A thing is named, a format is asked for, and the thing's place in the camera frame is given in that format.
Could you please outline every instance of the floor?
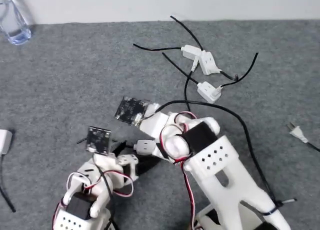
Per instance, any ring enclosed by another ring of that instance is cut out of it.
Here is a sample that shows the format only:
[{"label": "floor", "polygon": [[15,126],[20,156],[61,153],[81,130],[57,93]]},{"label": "floor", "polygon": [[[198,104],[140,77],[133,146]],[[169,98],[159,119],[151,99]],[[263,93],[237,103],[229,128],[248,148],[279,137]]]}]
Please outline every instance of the floor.
[{"label": "floor", "polygon": [[[281,208],[293,230],[320,225],[320,154],[289,135],[289,121],[300,125],[311,143],[320,146],[320,21],[185,22],[211,51],[220,69],[241,76],[255,52],[252,72],[225,87],[216,102],[237,112],[247,123],[257,158],[276,196],[298,202]],[[112,130],[118,139],[146,139],[136,127],[114,119],[123,96],[164,104],[183,99],[186,78],[160,52],[137,49],[196,46],[176,22],[122,22],[39,25],[25,45],[0,38],[0,128],[15,130],[12,148],[2,161],[2,177],[17,212],[0,198],[1,229],[51,229],[57,202],[70,172],[90,155],[76,142],[88,126]],[[168,50],[183,70],[192,62],[179,50]],[[229,82],[221,75],[194,78],[214,86]],[[188,97],[201,100],[190,83]],[[182,111],[177,104],[166,111]],[[240,159],[263,186],[239,122],[227,113],[192,106],[201,117],[212,116]],[[196,209],[208,204],[190,178]],[[183,230],[190,203],[177,166],[161,162],[142,175],[132,198],[116,198],[122,230]]]}]

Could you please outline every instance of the circuit board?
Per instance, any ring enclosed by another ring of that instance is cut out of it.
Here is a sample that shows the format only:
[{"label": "circuit board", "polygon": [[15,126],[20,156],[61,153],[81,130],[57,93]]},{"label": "circuit board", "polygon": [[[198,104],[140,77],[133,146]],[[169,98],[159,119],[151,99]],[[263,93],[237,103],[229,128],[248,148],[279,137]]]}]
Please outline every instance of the circuit board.
[{"label": "circuit board", "polygon": [[86,140],[86,150],[91,153],[108,155],[111,146],[111,131],[90,126]]},{"label": "circuit board", "polygon": [[145,115],[148,103],[124,96],[114,117],[124,123],[138,126]]}]

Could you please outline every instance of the red and white wire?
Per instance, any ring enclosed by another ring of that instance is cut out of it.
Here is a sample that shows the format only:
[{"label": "red and white wire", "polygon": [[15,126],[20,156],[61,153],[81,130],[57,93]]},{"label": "red and white wire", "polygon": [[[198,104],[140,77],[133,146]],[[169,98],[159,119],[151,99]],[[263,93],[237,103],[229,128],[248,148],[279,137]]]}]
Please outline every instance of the red and white wire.
[{"label": "red and white wire", "polygon": [[[133,195],[134,193],[134,181],[132,180],[131,177],[129,177],[128,175],[120,172],[120,171],[117,171],[117,170],[107,170],[107,171],[104,171],[103,174],[108,174],[108,173],[113,173],[113,174],[118,174],[118,175],[121,175],[122,177],[128,179],[131,183],[131,192],[126,194],[126,193],[121,193],[117,190],[113,190],[113,192],[121,197],[124,197],[124,198],[129,198]],[[101,181],[101,176],[99,177],[98,181],[96,181],[95,183],[89,185],[89,186],[86,186],[84,187],[85,190],[89,190],[89,189],[92,189],[95,185],[97,185],[99,182]]]},{"label": "red and white wire", "polygon": [[190,207],[191,207],[190,225],[191,225],[191,229],[195,230],[194,225],[195,225],[195,218],[196,218],[196,202],[195,202],[195,198],[194,198],[194,193],[191,190],[188,176],[184,170],[184,164],[185,164],[185,161],[183,161],[181,163],[181,170],[183,173],[184,183],[185,183],[186,189],[188,191],[189,199],[190,199]]},{"label": "red and white wire", "polygon": [[88,182],[89,182],[89,185],[91,185],[91,180],[89,179],[89,177],[87,177],[86,175],[84,175],[83,173],[79,172],[79,171],[74,171],[72,173],[70,173],[70,175],[68,176],[67,180],[66,180],[66,190],[68,191],[69,188],[70,188],[70,182],[72,180],[72,177],[74,175],[79,175],[79,176],[82,176],[84,179],[87,179]]},{"label": "red and white wire", "polygon": [[167,128],[167,127],[169,127],[169,126],[174,126],[174,127],[176,127],[176,128],[179,129],[179,130],[181,131],[181,133],[183,134],[183,133],[185,133],[186,131],[188,131],[188,125],[187,125],[186,123],[183,123],[183,129],[181,129],[181,127],[180,127],[178,124],[172,123],[172,124],[165,125],[165,126],[162,128],[161,132],[160,132],[160,136],[159,136],[160,145],[161,145],[161,147],[163,148],[163,150],[168,154],[168,156],[174,160],[174,164],[176,164],[176,163],[180,163],[180,162],[182,162],[183,160],[187,159],[187,158],[190,156],[190,154],[185,155],[185,156],[181,156],[181,157],[179,157],[179,158],[174,158],[173,156],[171,156],[171,155],[168,153],[168,151],[166,150],[166,147],[165,147],[165,143],[164,143],[163,131],[165,130],[165,128]]},{"label": "red and white wire", "polygon": [[174,117],[174,123],[177,123],[177,117],[179,116],[179,115],[181,115],[181,114],[188,114],[188,115],[190,115],[191,117],[193,117],[193,119],[197,119],[197,116],[195,115],[195,114],[193,114],[192,112],[190,112],[190,111],[181,111],[181,112],[179,112],[177,115],[175,115],[175,117]]},{"label": "red and white wire", "polygon": [[55,207],[55,210],[54,210],[54,214],[53,214],[53,217],[52,217],[52,230],[54,230],[54,225],[55,225],[55,222],[56,222],[56,219],[57,219],[57,213],[58,213],[58,210],[59,208],[63,208],[65,209],[66,206],[63,204],[63,200],[61,199],[60,202],[58,202],[58,204],[56,205]]}]

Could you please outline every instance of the clear plastic bottle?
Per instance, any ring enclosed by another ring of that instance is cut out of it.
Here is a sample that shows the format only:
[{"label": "clear plastic bottle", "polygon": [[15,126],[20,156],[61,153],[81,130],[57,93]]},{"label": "clear plastic bottle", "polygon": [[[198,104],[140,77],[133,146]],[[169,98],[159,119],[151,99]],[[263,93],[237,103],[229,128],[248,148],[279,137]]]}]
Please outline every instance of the clear plastic bottle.
[{"label": "clear plastic bottle", "polygon": [[12,0],[0,0],[0,29],[14,45],[31,38],[31,31]]}]

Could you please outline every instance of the black power cord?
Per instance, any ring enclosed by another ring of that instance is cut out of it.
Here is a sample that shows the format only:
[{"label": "black power cord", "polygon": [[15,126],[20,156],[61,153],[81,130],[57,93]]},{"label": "black power cord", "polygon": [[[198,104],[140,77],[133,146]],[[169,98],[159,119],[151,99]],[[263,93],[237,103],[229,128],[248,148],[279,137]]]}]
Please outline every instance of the black power cord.
[{"label": "black power cord", "polygon": [[231,83],[223,84],[223,85],[221,85],[220,87],[223,88],[223,87],[226,87],[226,86],[230,86],[230,85],[233,85],[233,84],[237,84],[237,83],[239,83],[241,80],[243,80],[243,79],[250,73],[250,71],[252,70],[253,66],[255,65],[256,59],[257,59],[257,57],[258,57],[258,54],[259,54],[258,52],[255,53],[254,58],[253,58],[253,60],[252,60],[252,63],[251,63],[251,65],[250,65],[248,71],[246,71],[246,73],[245,73],[240,79],[238,79],[238,80],[236,80],[236,81],[234,81],[234,82],[231,82]]},{"label": "black power cord", "polygon": [[5,193],[5,190],[0,186],[0,193],[3,197],[3,199],[6,201],[6,204],[9,206],[9,208],[11,209],[11,211],[13,213],[16,212],[16,208],[15,206],[13,205],[13,203],[11,202],[10,198],[7,196],[7,194]]},{"label": "black power cord", "polygon": [[317,148],[317,147],[316,147],[315,145],[313,145],[312,143],[307,142],[306,144],[309,145],[311,148],[313,148],[314,150],[316,150],[316,151],[318,151],[318,152],[320,153],[320,149]]},{"label": "black power cord", "polygon": [[220,106],[220,105],[216,105],[216,104],[212,104],[212,103],[208,103],[208,102],[201,102],[201,101],[185,101],[185,100],[174,100],[174,101],[169,101],[165,104],[163,104],[162,106],[160,106],[154,114],[160,112],[161,110],[163,110],[164,108],[166,108],[167,106],[169,105],[172,105],[172,104],[195,104],[195,105],[202,105],[202,106],[208,106],[208,107],[212,107],[212,108],[215,108],[215,109],[220,109],[220,110],[223,110],[231,115],[233,115],[235,118],[237,118],[237,120],[241,123],[242,127],[243,127],[243,130],[244,130],[244,134],[245,134],[245,137],[246,137],[246,141],[247,141],[247,145],[248,145],[248,148],[249,148],[249,152],[250,152],[250,155],[251,155],[251,158],[253,160],[253,163],[260,175],[260,178],[262,179],[262,182],[271,198],[271,200],[274,202],[274,204],[276,205],[276,207],[281,207],[281,205],[279,204],[280,201],[278,201],[276,199],[276,196],[274,194],[274,192],[272,191],[265,175],[264,175],[264,172],[263,170],[261,169],[260,165],[259,165],[259,162],[257,160],[257,157],[254,153],[254,149],[253,149],[253,146],[252,146],[252,143],[251,143],[251,138],[250,138],[250,134],[249,134],[249,131],[248,131],[248,128],[247,128],[247,125],[246,123],[244,122],[244,120],[238,115],[236,114],[234,111],[224,107],[224,106]]},{"label": "black power cord", "polygon": [[184,95],[184,100],[185,100],[185,104],[186,104],[186,108],[189,112],[191,112],[191,108],[190,108],[190,104],[188,103],[188,98],[187,98],[187,87],[188,87],[188,83],[190,81],[191,75],[193,74],[193,71],[190,71],[190,73],[188,74],[188,78],[185,81],[184,84],[184,90],[183,90],[183,95]]},{"label": "black power cord", "polygon": [[178,24],[180,24],[190,35],[191,37],[196,41],[196,43],[198,44],[199,48],[201,49],[201,51],[204,49],[202,47],[202,45],[200,44],[199,40],[197,39],[197,37],[194,35],[194,33],[187,28],[186,25],[184,25],[181,21],[179,21],[178,19],[176,19],[174,16],[170,16],[170,18],[172,18],[173,20],[175,20]]},{"label": "black power cord", "polygon": [[224,71],[220,71],[220,74],[222,74],[223,76],[225,76],[227,79],[230,79],[232,81],[238,81],[239,80],[239,77],[238,75],[236,74],[234,77],[233,76],[230,76],[229,74],[225,73]]},{"label": "black power cord", "polygon": [[9,206],[9,208],[11,209],[11,211],[13,213],[16,212],[16,208],[13,205],[13,203],[11,202],[9,196],[7,195],[6,191],[4,188],[1,187],[2,183],[3,183],[3,175],[2,175],[2,165],[3,165],[3,160],[4,160],[4,156],[0,154],[0,194],[3,197],[3,199],[5,200],[6,204]]},{"label": "black power cord", "polygon": [[172,46],[172,47],[163,47],[163,48],[148,48],[144,46],[140,46],[138,44],[133,44],[133,46],[137,47],[138,49],[146,50],[146,51],[152,51],[152,52],[157,52],[157,51],[164,51],[164,50],[172,50],[172,49],[181,49],[180,46]]},{"label": "black power cord", "polygon": [[190,79],[192,82],[194,82],[195,84],[198,84],[199,82],[196,81],[195,79],[193,79],[190,75],[186,74],[185,71],[183,71],[177,64],[174,63],[174,61],[172,61],[164,52],[162,53],[162,55],[173,65],[175,66],[176,69],[179,70],[180,73],[182,73],[183,75],[185,75],[188,79]]}]

